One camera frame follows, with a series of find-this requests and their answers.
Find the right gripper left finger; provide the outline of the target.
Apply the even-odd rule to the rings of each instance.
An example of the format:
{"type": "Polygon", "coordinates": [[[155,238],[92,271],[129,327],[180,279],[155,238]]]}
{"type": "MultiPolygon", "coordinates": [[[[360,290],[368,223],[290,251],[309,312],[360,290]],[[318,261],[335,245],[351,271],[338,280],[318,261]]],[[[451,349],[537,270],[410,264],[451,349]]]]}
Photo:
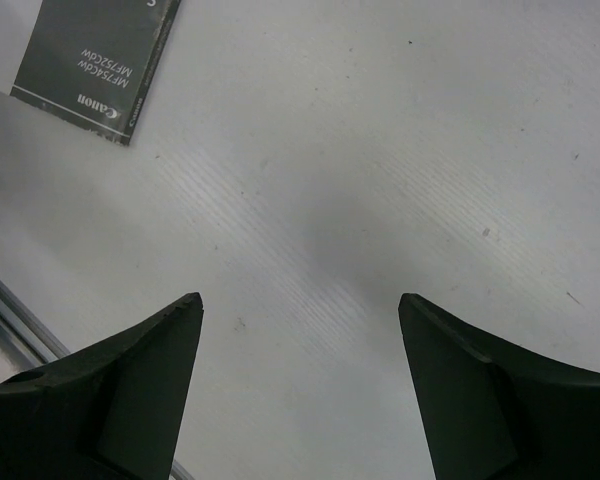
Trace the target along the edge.
{"type": "Polygon", "coordinates": [[[202,321],[188,293],[1,382],[0,479],[169,478],[202,321]]]}

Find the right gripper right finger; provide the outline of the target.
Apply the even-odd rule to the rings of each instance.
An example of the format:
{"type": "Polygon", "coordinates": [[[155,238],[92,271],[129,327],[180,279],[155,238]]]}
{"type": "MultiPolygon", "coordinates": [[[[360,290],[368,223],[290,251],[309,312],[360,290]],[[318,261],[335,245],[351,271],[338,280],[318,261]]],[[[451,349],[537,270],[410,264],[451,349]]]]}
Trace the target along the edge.
{"type": "Polygon", "coordinates": [[[436,478],[600,479],[600,373],[419,294],[403,294],[398,314],[436,478]]]}

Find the grey booklet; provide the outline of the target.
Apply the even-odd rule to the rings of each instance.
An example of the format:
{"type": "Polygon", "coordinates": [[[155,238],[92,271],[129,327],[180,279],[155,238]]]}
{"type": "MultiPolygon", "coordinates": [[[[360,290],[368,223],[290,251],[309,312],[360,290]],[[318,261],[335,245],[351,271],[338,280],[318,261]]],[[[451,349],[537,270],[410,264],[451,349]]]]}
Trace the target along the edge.
{"type": "Polygon", "coordinates": [[[45,1],[11,96],[127,146],[178,0],[45,1]]]}

